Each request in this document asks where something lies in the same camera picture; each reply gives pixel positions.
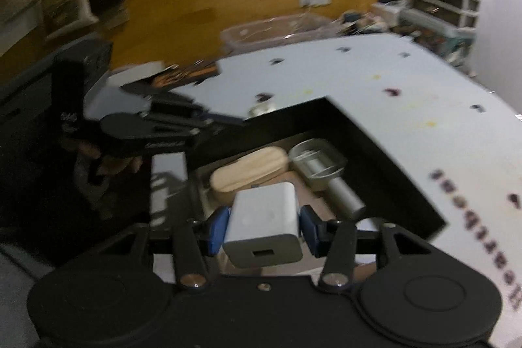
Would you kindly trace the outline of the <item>clear plastic storage bin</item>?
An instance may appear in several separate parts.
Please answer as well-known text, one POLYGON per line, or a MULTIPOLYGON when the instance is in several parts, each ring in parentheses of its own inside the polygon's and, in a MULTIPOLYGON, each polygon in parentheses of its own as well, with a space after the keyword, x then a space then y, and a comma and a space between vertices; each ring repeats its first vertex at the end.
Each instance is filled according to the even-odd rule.
POLYGON ((336 37, 339 24, 305 12, 233 25, 220 32, 223 50, 230 55, 265 50, 304 41, 336 37))

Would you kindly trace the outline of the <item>white usb charger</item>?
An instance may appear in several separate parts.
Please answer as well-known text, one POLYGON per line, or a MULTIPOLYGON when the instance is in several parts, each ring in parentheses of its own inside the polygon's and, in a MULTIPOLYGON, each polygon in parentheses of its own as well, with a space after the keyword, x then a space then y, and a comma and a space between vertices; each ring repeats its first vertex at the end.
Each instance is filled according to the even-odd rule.
POLYGON ((223 249, 235 268, 264 268, 299 262, 299 204, 289 182, 237 193, 223 249))

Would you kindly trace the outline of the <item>black storage box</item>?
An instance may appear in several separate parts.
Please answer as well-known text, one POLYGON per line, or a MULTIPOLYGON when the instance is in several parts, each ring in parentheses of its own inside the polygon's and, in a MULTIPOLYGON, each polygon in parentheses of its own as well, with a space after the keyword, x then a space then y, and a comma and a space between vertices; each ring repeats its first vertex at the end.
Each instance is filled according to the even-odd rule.
POLYGON ((247 120, 186 153, 188 181, 152 236, 155 271, 287 277, 428 255, 445 221, 332 101, 247 120))

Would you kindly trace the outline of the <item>beige plastic scoop tool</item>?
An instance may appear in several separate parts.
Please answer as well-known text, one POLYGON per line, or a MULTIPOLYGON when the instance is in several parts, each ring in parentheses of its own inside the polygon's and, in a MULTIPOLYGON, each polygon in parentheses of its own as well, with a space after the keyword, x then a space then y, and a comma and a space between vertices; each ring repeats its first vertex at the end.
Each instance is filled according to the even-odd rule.
POLYGON ((358 222, 364 202, 343 180, 346 159, 327 141, 309 139, 293 146, 289 159, 314 192, 324 192, 341 216, 358 222))

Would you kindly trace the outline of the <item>wooden oval block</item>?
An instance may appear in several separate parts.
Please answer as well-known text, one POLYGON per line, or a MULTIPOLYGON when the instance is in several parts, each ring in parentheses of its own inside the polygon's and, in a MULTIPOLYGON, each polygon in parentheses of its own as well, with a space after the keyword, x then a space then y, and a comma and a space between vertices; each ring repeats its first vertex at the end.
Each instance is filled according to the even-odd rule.
POLYGON ((219 167, 210 175, 210 188, 214 198, 230 205, 235 195, 253 185, 259 185, 287 172, 289 158, 278 146, 263 147, 219 167))

